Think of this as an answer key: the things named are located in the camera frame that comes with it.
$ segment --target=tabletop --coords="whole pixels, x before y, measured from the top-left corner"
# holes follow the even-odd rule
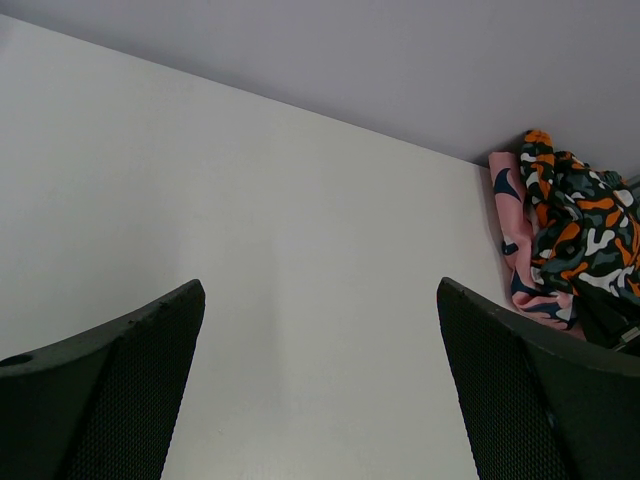
[[[165,480],[476,478],[435,292],[507,304],[486,169],[0,32],[0,357],[199,278]]]

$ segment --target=gray background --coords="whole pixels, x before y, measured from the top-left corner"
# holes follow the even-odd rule
[[[640,173],[635,0],[0,0],[0,13],[465,160],[537,127]]]

